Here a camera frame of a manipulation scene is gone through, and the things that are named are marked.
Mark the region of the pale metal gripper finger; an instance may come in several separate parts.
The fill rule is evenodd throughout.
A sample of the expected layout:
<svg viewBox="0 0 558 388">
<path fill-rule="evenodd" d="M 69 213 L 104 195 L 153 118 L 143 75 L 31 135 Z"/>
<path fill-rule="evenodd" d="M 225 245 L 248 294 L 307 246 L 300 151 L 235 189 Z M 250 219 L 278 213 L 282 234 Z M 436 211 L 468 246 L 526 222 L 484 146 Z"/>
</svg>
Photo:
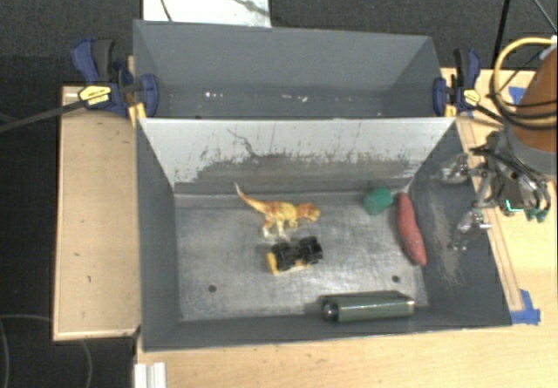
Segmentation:
<svg viewBox="0 0 558 388">
<path fill-rule="evenodd" d="M 454 251 L 467 251 L 469 243 L 478 240 L 491 227 L 492 224 L 485 220 L 480 210 L 470 209 L 454 228 L 448 248 Z"/>
<path fill-rule="evenodd" d="M 456 154 L 441 163 L 434 179 L 446 185 L 459 185 L 467 180 L 468 173 L 468 155 Z"/>
</svg>

